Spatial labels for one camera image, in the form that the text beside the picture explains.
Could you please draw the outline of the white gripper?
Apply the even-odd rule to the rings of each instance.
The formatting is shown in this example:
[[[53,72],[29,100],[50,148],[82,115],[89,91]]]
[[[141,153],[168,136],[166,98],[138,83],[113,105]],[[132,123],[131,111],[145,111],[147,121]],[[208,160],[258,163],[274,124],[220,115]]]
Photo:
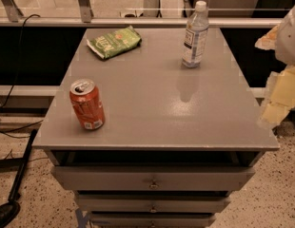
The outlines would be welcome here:
[[[276,59],[288,65],[280,73],[271,72],[266,82],[258,125],[273,129],[295,107],[295,6],[279,26],[256,41],[255,47],[275,49]]]

